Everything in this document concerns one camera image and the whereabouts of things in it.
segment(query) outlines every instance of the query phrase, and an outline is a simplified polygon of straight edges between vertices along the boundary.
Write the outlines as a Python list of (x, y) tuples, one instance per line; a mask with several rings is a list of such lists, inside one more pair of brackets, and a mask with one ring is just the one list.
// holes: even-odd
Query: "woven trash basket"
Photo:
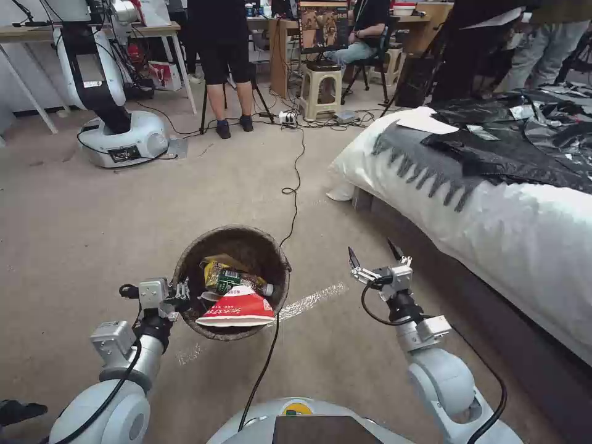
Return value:
[(197, 299), (205, 290), (204, 271), (200, 263), (204, 257), (226, 253), (273, 284), (273, 294), (267, 298), (277, 314), (283, 307), (290, 287), (290, 264), (276, 241), (267, 233), (244, 225), (227, 225), (202, 234), (189, 245), (175, 268), (173, 285), (189, 277), (191, 307), (183, 313), (189, 327), (209, 339), (237, 340), (254, 335), (265, 326), (211, 327), (196, 323), (206, 307)]

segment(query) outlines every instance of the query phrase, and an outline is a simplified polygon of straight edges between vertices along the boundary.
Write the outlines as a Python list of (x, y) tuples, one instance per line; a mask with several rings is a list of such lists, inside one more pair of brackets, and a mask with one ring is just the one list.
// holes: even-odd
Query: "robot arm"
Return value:
[[(481, 435), (482, 426), (491, 420), (493, 410), (475, 386), (471, 370), (457, 356), (438, 348), (440, 339), (453, 328), (444, 316), (426, 316), (415, 303), (411, 292), (411, 257), (388, 242), (397, 264), (374, 270), (362, 268), (352, 249), (351, 274), (366, 285), (362, 294), (362, 306), (374, 319), (395, 326), (397, 340), (409, 361), (409, 376), (428, 411), (442, 431), (447, 444), (507, 443), (522, 441), (502, 421), (495, 421)], [(380, 297), (390, 309), (389, 321), (371, 313), (364, 302), (368, 289), (380, 291)], [(463, 424), (452, 417), (468, 412)]]
[[(45, 2), (47, 10), (58, 16), (62, 24), (54, 28), (54, 43), (72, 101), (81, 109), (95, 111), (113, 134), (129, 131), (131, 117), (123, 107), (123, 74), (102, 26), (112, 12), (116, 20), (135, 20), (135, 8), (121, 0), (109, 3), (112, 10), (101, 2), (99, 5), (105, 10), (98, 9), (94, 0), (88, 0), (88, 4), (86, 0)], [(88, 12), (91, 5), (95, 14)], [(90, 65), (90, 60), (98, 63)]]
[[(138, 18), (134, 4), (130, 0), (42, 2), (56, 24), (54, 43), (68, 94), (76, 106), (98, 116), (77, 135), (89, 160), (104, 168), (127, 167), (166, 152), (169, 138), (163, 121), (152, 113), (124, 107), (124, 77), (137, 76), (130, 64), (124, 62), (122, 70), (116, 59), (127, 58), (125, 27)], [(109, 43), (102, 29), (105, 22), (121, 40), (118, 44)], [(139, 88), (149, 91), (154, 86), (143, 83)]]
[(91, 342), (104, 361), (100, 382), (79, 394), (62, 412), (50, 444), (141, 443), (150, 419), (146, 395), (152, 388), (177, 310), (189, 304), (187, 281), (175, 289), (164, 278), (123, 286), (122, 296), (139, 299), (135, 326), (102, 323)]

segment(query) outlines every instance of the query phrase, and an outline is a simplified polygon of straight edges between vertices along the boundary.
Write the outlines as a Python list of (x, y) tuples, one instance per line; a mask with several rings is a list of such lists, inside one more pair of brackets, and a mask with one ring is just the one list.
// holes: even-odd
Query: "man sitting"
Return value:
[(358, 0), (354, 9), (348, 11), (347, 18), (355, 21), (349, 46), (325, 54), (341, 66), (342, 73), (347, 64), (372, 57), (378, 51), (389, 19), (389, 7), (390, 0)]

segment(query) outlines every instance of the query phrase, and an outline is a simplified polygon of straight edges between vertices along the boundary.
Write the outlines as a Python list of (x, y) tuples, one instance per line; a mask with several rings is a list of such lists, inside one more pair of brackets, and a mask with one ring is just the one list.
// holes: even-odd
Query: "floor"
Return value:
[[(194, 90), (201, 104), (202, 87)], [(262, 90), (271, 105), (273, 98)], [(160, 92), (149, 104), (166, 111), (178, 130), (193, 131), (199, 116), (191, 114), (183, 96)], [(348, 107), (377, 109), (379, 101), (378, 85), (365, 92), (358, 84)], [(284, 108), (278, 102), (273, 111)], [(38, 442), (64, 406), (96, 382), (101, 361), (89, 344), (90, 333), (103, 321), (132, 320), (136, 311), (133, 302), (118, 296), (120, 285), (170, 277), (193, 239), (224, 224), (256, 226), (282, 239), (294, 211), (293, 199), (281, 189), (297, 183), (299, 131), (258, 123), (247, 134), (233, 126), (227, 141), (209, 131), (189, 139), (186, 159), (111, 171), (92, 166), (76, 148), (75, 133), (90, 116), (82, 111), (63, 119), (53, 115), (60, 129), (54, 136), (39, 117), (21, 118), (6, 134), (8, 147), (0, 150), (0, 397), (49, 407), (45, 416), (5, 430), (5, 437), (23, 442)], [(229, 116), (239, 116), (234, 93)], [(433, 245), (415, 244), (388, 221), (357, 214), (348, 203), (325, 196), (328, 164), (360, 131), (305, 130), (298, 217), (284, 246), (294, 268), (287, 304), (310, 295), (319, 302), (282, 323), (255, 402), (318, 398), (415, 442), (440, 442), (408, 383), (393, 332), (360, 307), (362, 288), (350, 278), (347, 246), (370, 267), (392, 261), (385, 236), (405, 238), (415, 257), (438, 253)], [(426, 312), (455, 321), (506, 379), (503, 420), (525, 443), (562, 442), (466, 322), (468, 316), (450, 303), (432, 270), (422, 269), (419, 260), (415, 272), (414, 291)], [(146, 443), (207, 441), (244, 407), (272, 335), (272, 329), (264, 329), (238, 342), (212, 342), (180, 321), (150, 396)], [(453, 335), (444, 347), (467, 362), (479, 389), (496, 405), (498, 385), (479, 359)]]

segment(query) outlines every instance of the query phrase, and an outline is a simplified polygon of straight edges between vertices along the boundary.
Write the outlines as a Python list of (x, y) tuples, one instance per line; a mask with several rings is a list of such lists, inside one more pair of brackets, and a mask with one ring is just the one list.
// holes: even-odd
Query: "white robot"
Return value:
[(78, 133), (78, 142), (95, 165), (116, 168), (146, 162), (168, 149), (163, 121), (146, 111), (124, 107), (124, 72), (103, 30), (111, 22), (124, 37), (124, 26), (138, 19), (127, 0), (41, 0), (54, 27), (54, 43), (73, 103), (97, 118)]
[[(379, 321), (395, 326), (409, 361), (411, 382), (434, 415), (444, 442), (522, 444), (491, 410), (464, 362), (437, 347), (451, 326), (444, 316), (422, 314), (410, 291), (411, 258), (391, 246), (397, 264), (372, 271), (362, 268), (350, 249), (351, 273), (366, 284), (365, 309), (366, 291), (382, 291), (390, 321)], [(188, 282), (173, 288), (166, 279), (152, 279), (139, 287), (123, 286), (120, 293), (139, 299), (139, 321), (134, 330), (119, 321), (103, 323), (93, 333), (92, 343), (105, 362), (101, 382), (78, 395), (63, 411), (51, 430), (50, 444), (135, 444), (144, 438), (150, 418), (147, 394), (167, 349), (173, 321), (178, 311), (189, 306)], [(451, 416), (461, 412), (468, 413), (467, 421), (454, 422)], [(345, 407), (308, 398), (281, 398), (238, 412), (208, 444), (272, 442), (411, 444)]]

